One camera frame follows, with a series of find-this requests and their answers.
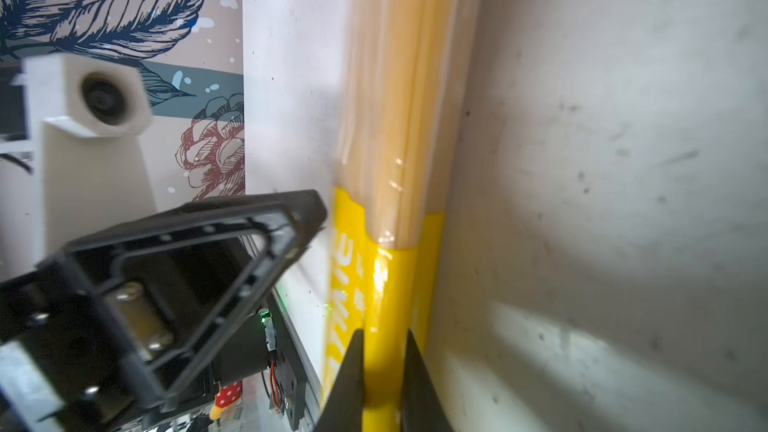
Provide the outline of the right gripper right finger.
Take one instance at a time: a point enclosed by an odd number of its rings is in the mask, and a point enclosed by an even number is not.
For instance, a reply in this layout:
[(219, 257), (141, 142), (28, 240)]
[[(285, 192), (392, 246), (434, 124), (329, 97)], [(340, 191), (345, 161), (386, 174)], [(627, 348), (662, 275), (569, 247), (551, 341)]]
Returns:
[(401, 430), (453, 432), (411, 331), (408, 332), (405, 353)]

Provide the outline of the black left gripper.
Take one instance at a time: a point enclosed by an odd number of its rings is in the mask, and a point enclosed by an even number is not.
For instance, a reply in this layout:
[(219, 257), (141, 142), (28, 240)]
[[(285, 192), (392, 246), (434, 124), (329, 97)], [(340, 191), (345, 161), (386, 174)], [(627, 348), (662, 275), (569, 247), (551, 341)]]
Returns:
[(73, 240), (3, 282), (3, 421), (21, 431), (147, 426), (327, 214), (313, 189), (204, 199)]

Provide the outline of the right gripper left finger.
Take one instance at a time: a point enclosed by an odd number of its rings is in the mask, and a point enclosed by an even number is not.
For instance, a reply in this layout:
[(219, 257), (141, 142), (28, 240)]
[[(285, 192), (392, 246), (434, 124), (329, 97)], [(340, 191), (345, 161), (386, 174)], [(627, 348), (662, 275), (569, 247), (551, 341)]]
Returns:
[(364, 407), (364, 332), (356, 330), (315, 432), (361, 432)]

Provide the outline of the yellow Pastatime pasta bag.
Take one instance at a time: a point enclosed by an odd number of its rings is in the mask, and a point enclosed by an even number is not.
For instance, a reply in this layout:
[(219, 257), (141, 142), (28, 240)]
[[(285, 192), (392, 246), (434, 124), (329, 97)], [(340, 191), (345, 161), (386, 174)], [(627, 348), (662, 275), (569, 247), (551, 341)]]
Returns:
[(362, 329), (362, 431), (402, 431), (409, 331), (424, 360), (480, 2), (350, 3), (322, 411)]

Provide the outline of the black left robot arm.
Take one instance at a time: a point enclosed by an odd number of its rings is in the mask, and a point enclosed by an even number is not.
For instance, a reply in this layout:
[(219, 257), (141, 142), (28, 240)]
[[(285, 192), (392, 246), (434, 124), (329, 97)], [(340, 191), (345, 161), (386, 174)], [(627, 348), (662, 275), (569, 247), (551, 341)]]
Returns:
[(150, 428), (265, 370), (257, 312), (326, 217), (313, 190), (205, 199), (4, 281), (2, 429)]

